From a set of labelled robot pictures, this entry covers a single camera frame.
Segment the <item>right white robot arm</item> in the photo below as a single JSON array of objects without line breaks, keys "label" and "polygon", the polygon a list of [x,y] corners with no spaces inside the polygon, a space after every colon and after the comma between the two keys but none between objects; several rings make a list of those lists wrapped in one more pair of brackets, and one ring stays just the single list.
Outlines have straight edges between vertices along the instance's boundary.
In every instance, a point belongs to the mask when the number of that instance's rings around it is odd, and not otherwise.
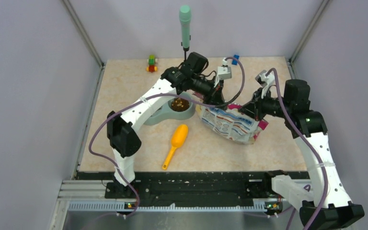
[{"label": "right white robot arm", "polygon": [[287,80],[284,95],[273,98],[273,81],[259,80],[260,88],[242,111],[257,121],[266,115],[283,118],[299,147],[311,180],[311,191],[298,185],[282,170],[264,174],[262,192],[280,195],[299,213],[310,230],[335,230],[351,226],[364,217],[364,209],[354,204],[345,191],[333,161],[328,129],[320,112],[310,108],[310,86],[303,80]]}]

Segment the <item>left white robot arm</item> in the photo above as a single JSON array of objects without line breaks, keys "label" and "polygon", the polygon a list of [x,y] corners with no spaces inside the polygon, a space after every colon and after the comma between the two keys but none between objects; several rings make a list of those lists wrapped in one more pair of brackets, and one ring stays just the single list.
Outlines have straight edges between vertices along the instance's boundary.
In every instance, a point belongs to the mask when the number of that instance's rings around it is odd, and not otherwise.
[{"label": "left white robot arm", "polygon": [[129,198],[135,190],[134,155],[142,144],[137,132],[159,108],[187,90],[202,95],[205,105],[226,108],[222,89],[224,80],[232,77],[231,69],[223,59],[215,76],[208,80],[202,73],[208,64],[206,57],[192,52],[179,66],[167,68],[135,104],[123,112],[109,113],[107,138],[115,155],[116,192],[121,197]]}]

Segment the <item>cat food bag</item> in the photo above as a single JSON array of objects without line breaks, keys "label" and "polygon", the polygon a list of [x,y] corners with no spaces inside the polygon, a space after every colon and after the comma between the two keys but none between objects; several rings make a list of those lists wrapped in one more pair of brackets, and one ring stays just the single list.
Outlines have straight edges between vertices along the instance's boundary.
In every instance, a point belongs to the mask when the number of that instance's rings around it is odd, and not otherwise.
[{"label": "cat food bag", "polygon": [[195,111],[209,129],[225,139],[240,144],[253,144],[269,122],[255,119],[238,111],[238,104],[230,104],[227,110],[209,108],[201,105]]}]

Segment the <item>yellow plastic scoop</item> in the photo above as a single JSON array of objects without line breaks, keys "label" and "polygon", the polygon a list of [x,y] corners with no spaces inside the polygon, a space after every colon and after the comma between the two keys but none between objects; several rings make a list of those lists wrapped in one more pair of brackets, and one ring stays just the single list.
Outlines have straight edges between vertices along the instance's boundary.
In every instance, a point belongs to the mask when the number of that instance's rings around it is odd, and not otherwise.
[{"label": "yellow plastic scoop", "polygon": [[171,148],[169,150],[169,153],[167,154],[167,157],[165,158],[165,161],[162,165],[162,169],[163,170],[167,170],[169,167],[169,164],[174,156],[175,151],[178,148],[181,148],[182,145],[184,144],[187,135],[189,132],[189,128],[187,125],[185,124],[181,124],[179,125],[176,130],[174,131],[172,138],[171,138]]}]

